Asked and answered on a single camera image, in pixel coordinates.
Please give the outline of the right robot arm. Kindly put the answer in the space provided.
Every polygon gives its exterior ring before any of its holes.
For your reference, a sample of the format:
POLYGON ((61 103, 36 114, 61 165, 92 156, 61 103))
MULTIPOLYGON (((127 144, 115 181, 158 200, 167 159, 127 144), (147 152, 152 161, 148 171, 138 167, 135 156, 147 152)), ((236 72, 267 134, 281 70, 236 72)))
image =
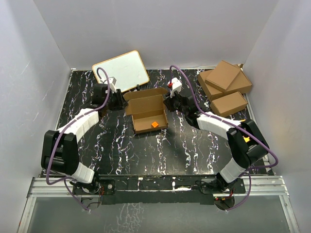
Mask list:
POLYGON ((171 112, 184 114, 187 123, 197 129, 217 134, 228 141, 232 158, 210 182, 198 181, 197 186, 219 192, 229 192, 234 182, 254 163, 267 153, 268 145, 256 123, 252 120, 230 120, 213 114, 202 113, 193 97, 184 97, 177 92, 165 95, 163 103, 171 112))

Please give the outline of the small orange cube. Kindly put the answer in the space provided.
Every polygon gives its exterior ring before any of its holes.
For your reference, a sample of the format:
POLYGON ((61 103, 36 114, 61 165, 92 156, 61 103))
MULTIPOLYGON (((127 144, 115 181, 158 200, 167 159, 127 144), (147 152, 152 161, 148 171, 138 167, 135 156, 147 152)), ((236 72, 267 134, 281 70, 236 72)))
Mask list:
POLYGON ((156 121, 154 121, 154 122, 151 124, 151 126, 152 126, 153 128, 157 128, 157 127, 159 126, 159 124, 158 124, 156 121))

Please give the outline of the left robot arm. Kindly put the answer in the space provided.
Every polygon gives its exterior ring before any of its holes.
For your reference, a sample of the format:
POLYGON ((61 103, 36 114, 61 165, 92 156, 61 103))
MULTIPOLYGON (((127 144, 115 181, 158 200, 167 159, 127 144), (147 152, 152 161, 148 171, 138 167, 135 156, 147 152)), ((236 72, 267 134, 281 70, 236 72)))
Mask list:
POLYGON ((93 126, 99 123, 106 110, 122 110, 127 106, 121 90, 113 84, 96 84, 91 101, 69 123, 44 135, 41 167, 66 175, 83 183, 84 189, 94 194, 100 189, 100 181, 94 178, 94 170, 80 162, 78 143, 93 126))

